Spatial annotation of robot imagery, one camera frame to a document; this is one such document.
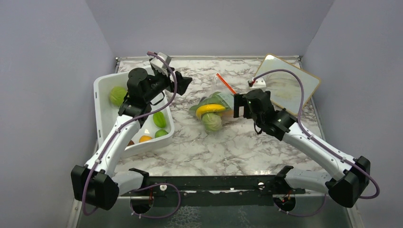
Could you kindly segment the clear zip bag orange zipper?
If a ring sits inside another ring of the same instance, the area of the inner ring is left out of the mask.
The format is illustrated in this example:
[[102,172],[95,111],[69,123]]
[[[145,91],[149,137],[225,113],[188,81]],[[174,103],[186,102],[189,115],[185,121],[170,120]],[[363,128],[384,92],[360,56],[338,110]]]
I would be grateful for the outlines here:
[[203,125],[206,133],[215,133],[233,117],[235,94],[230,84],[217,73],[210,89],[188,111]]

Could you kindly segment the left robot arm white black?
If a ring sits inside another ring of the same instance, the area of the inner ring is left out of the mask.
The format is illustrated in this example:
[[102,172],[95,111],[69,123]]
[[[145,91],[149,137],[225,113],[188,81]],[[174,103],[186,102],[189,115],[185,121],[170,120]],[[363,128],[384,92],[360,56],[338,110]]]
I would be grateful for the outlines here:
[[134,169],[116,175],[115,168],[129,142],[151,129],[148,116],[162,110],[170,114],[171,101],[165,97],[165,91],[183,95],[191,82],[190,77],[184,77],[178,71],[169,78],[150,67],[102,76],[94,82],[98,130],[103,129],[102,111],[106,110],[102,92],[112,86],[126,84],[128,97],[97,152],[84,166],[77,165],[71,171],[74,196],[83,207],[89,204],[96,209],[110,210],[117,198],[125,193],[134,191],[144,195],[148,192],[147,172]]

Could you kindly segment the green leafy vegetable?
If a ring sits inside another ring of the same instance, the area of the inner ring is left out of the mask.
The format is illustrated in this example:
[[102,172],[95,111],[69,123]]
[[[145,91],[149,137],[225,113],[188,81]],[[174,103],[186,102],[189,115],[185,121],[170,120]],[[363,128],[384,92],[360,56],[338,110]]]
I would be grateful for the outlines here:
[[196,111],[200,106],[218,104],[224,106],[226,109],[234,108],[233,94],[226,92],[214,92],[213,94],[203,97],[197,104],[192,105],[189,111]]

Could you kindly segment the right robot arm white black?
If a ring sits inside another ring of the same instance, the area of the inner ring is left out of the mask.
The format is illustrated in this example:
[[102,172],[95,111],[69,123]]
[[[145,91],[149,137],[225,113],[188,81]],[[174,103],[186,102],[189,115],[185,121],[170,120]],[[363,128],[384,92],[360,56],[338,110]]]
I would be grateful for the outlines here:
[[234,117],[252,119],[266,133],[292,145],[319,164],[325,172],[304,171],[289,168],[274,180],[274,187],[280,193],[290,189],[306,189],[325,193],[339,205],[351,208],[370,182],[370,161],[360,156],[348,155],[321,138],[311,134],[307,128],[286,109],[275,110],[270,92],[254,89],[246,94],[234,95]]

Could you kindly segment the yellow banana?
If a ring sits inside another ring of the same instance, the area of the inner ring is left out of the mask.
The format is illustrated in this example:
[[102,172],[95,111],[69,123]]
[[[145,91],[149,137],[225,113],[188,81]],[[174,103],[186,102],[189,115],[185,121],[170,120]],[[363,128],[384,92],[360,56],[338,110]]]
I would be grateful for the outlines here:
[[199,108],[197,108],[195,115],[198,119],[202,119],[202,116],[207,113],[214,113],[217,114],[218,116],[222,117],[222,112],[226,110],[226,107],[220,105],[220,104],[206,104],[202,105]]

